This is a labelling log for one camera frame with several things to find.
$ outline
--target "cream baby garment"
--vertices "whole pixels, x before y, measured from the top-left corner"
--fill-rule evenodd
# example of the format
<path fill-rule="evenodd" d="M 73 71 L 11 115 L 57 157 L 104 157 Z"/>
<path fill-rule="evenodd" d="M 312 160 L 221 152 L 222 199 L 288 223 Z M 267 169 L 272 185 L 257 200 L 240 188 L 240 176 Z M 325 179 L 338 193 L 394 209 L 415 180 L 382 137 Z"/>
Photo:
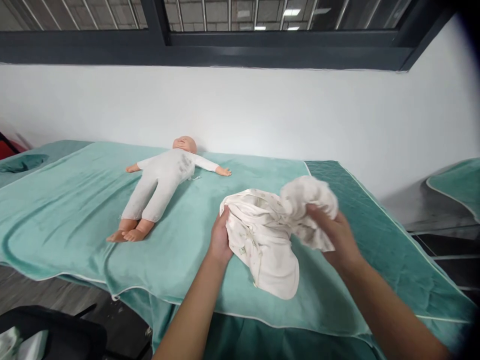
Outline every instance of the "cream baby garment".
<path fill-rule="evenodd" d="M 335 250 L 327 234 L 307 216 L 305 209 L 307 204 L 315 204 L 330 219 L 337 217 L 339 201 L 327 182 L 313 176 L 300 176 L 281 188 L 280 197 L 288 223 L 303 245 L 324 253 Z"/>
<path fill-rule="evenodd" d="M 137 162 L 143 170 L 122 219 L 145 219 L 156 223 L 162 218 L 177 187 L 190 178 L 195 166 L 214 172 L 218 165 L 204 157 L 174 148 Z"/>
<path fill-rule="evenodd" d="M 329 185 L 312 176 L 301 176 L 274 193 L 248 189 L 223 199 L 230 209 L 226 223 L 232 252 L 249 267 L 253 284 L 281 299 L 295 296 L 299 261 L 292 251 L 292 232 L 300 241 L 322 252 L 334 251 L 328 236 L 306 214 L 315 204 L 334 219 L 339 206 Z"/>
<path fill-rule="evenodd" d="M 294 297 L 299 286 L 299 261 L 292 252 L 290 225 L 278 195 L 248 189 L 227 196 L 220 205 L 230 208 L 226 223 L 232 252 L 250 268 L 253 284 L 280 299 Z"/>

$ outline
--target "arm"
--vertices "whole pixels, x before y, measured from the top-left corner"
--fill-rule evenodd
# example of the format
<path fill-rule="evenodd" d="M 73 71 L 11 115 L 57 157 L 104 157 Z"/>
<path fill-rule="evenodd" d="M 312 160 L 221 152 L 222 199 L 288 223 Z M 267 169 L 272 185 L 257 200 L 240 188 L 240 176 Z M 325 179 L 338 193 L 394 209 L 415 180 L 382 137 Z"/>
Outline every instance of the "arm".
<path fill-rule="evenodd" d="M 156 156 L 149 157 L 148 159 L 139 161 L 135 165 L 128 166 L 125 170 L 127 173 L 134 173 L 134 172 L 143 170 L 153 158 L 156 158 Z"/>
<path fill-rule="evenodd" d="M 211 172 L 215 172 L 219 175 L 222 175 L 222 176 L 230 176 L 232 175 L 232 172 L 229 171 L 228 168 L 224 169 L 223 167 L 219 166 L 218 164 L 210 161 L 210 160 L 207 160 L 206 158 L 204 157 L 201 157 L 197 154 L 191 154 L 192 157 L 193 157 L 193 161 L 195 163 L 196 166 L 202 168 L 202 169 L 205 169 L 205 170 L 208 170 L 208 171 L 211 171 Z"/>
<path fill-rule="evenodd" d="M 362 257 L 345 216 L 339 212 L 331 220 L 311 204 L 307 212 L 335 246 L 323 255 L 342 278 L 387 359 L 448 359 L 447 348 Z"/>
<path fill-rule="evenodd" d="M 152 360 L 203 358 L 215 303 L 233 255 L 225 227 L 229 213 L 226 206 L 217 216 L 206 256 Z"/>

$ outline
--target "dark window frame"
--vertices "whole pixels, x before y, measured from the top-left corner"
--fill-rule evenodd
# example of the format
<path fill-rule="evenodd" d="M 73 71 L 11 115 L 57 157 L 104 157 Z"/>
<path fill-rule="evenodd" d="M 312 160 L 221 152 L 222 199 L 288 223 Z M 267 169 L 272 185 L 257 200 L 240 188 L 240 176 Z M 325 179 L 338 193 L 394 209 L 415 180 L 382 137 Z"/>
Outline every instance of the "dark window frame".
<path fill-rule="evenodd" d="M 171 32 L 162 0 L 141 0 L 148 29 L 0 32 L 0 62 L 407 71 L 454 13 L 418 0 L 396 29 Z"/>

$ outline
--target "doll arm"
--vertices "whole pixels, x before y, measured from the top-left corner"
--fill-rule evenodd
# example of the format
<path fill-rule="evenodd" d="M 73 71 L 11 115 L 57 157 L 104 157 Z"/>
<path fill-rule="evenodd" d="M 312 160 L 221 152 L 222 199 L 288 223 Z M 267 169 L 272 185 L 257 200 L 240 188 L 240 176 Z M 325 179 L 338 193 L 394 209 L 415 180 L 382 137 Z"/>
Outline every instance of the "doll arm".
<path fill-rule="evenodd" d="M 148 159 L 139 161 L 139 162 L 137 162 L 136 164 L 134 164 L 134 165 L 132 165 L 132 166 L 127 166 L 127 168 L 126 168 L 125 170 L 126 170 L 127 173 L 134 173 L 134 172 L 143 170 L 143 169 L 145 169 L 145 167 L 150 163 L 150 161 L 151 161 L 154 157 L 149 157 Z"/>
<path fill-rule="evenodd" d="M 153 158 L 156 158 L 156 156 L 152 156 L 152 157 L 149 157 L 148 159 L 139 161 L 136 163 L 136 165 L 140 170 L 143 170 L 147 167 L 147 165 L 150 163 L 150 161 L 152 161 Z"/>
<path fill-rule="evenodd" d="M 224 169 L 220 165 L 218 165 L 218 164 L 216 164 L 216 163 L 214 163 L 210 160 L 207 160 L 204 157 L 201 157 L 201 156 L 196 155 L 196 154 L 191 154 L 191 155 L 193 157 L 193 162 L 199 168 L 202 168 L 202 169 L 205 169 L 205 170 L 208 170 L 208 171 L 211 171 L 211 172 L 215 172 L 215 173 L 217 173 L 219 175 L 222 175 L 222 176 L 230 176 L 232 174 L 232 172 L 229 171 L 228 169 Z"/>

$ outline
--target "doll leg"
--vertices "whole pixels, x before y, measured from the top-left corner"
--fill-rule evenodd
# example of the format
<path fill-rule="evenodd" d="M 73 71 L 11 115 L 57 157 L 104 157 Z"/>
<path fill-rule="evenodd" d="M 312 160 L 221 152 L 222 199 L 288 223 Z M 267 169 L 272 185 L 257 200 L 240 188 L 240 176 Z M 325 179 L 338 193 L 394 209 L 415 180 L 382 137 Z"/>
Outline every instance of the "doll leg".
<path fill-rule="evenodd" d="M 108 242 L 123 243 L 127 241 L 124 239 L 122 233 L 135 229 L 137 220 L 140 219 L 142 211 L 147 205 L 156 185 L 157 179 L 155 178 L 149 176 L 142 176 L 140 178 L 135 190 L 131 193 L 125 210 L 123 210 L 118 230 L 106 238 Z"/>
<path fill-rule="evenodd" d="M 141 220 L 135 229 L 124 231 L 125 240 L 130 242 L 142 241 L 152 230 L 155 223 L 162 218 L 162 215 L 177 189 L 177 181 L 169 181 L 166 178 L 158 179 L 158 185 L 141 214 Z"/>

